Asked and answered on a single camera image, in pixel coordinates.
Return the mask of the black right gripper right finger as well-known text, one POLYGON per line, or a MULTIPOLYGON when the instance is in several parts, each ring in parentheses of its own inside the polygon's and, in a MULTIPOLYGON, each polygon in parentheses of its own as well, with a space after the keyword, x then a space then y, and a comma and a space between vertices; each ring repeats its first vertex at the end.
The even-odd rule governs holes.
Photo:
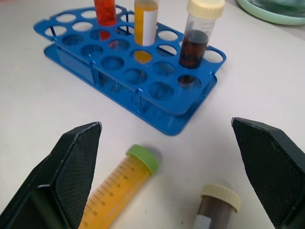
POLYGON ((275 229, 305 229, 305 153, 276 127, 240 117, 231 126, 246 175, 275 229))

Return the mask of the yellow liquid tube green cap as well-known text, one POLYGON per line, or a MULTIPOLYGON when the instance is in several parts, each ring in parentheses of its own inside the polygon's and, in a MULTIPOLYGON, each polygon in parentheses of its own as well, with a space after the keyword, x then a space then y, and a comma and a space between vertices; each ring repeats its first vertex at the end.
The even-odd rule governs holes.
POLYGON ((158 167, 158 159, 147 148, 132 145, 89 195, 78 229, 108 229, 158 167))

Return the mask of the brown liquid tube cream cap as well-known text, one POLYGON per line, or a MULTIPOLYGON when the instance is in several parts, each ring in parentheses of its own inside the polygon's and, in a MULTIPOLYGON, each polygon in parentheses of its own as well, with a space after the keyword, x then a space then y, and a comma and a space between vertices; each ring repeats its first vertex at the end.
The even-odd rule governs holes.
POLYGON ((240 196, 224 185, 204 185, 192 229, 231 229, 233 217, 239 212, 241 203, 240 196))

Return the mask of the red liquid tube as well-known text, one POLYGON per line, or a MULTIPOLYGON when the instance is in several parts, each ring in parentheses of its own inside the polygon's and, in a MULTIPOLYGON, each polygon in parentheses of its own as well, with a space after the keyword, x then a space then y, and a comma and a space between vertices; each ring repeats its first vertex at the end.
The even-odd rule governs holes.
POLYGON ((116 24, 115 0, 94 0, 97 22, 101 26, 113 26, 116 24))

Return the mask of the pale green tray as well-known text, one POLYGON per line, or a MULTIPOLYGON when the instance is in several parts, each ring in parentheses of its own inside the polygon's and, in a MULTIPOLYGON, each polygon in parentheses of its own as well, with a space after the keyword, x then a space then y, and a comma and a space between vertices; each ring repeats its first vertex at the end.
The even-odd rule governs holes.
POLYGON ((305 25, 305 0, 236 0, 249 14, 280 25, 305 25))

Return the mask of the blue test tube rack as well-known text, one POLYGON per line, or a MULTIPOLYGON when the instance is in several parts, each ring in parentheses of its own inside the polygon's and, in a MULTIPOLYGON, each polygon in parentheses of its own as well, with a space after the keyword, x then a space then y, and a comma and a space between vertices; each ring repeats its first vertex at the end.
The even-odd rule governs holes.
POLYGON ((51 41, 44 54, 97 91, 165 135, 179 134, 216 85, 216 72, 226 60, 203 59, 196 69, 179 62, 183 34, 157 23, 157 32, 172 32, 167 41, 156 36, 152 46, 134 42, 133 11, 116 6, 117 22, 103 27, 94 7, 64 10, 34 25, 37 34, 51 41))

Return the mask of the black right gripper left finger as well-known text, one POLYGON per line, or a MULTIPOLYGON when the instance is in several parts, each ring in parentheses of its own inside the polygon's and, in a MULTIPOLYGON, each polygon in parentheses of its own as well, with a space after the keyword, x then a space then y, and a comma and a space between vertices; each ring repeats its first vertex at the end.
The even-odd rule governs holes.
POLYGON ((0 229, 78 229, 101 132, 93 122, 64 133, 0 214, 0 229))

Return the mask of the dark liquid tube cream cap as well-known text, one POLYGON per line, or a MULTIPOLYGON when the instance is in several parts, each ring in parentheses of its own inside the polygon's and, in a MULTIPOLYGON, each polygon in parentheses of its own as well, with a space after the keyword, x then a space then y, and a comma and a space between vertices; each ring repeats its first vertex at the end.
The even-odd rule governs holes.
POLYGON ((196 69, 200 66, 224 6, 225 0, 188 0, 188 18, 179 57, 182 67, 196 69))

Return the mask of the yellow liquid tube white label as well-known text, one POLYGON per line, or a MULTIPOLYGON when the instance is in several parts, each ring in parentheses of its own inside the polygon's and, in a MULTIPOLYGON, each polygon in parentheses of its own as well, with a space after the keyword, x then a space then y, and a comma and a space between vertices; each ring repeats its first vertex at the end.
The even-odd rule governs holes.
POLYGON ((134 0, 134 41, 147 47, 155 43, 159 0, 134 0))

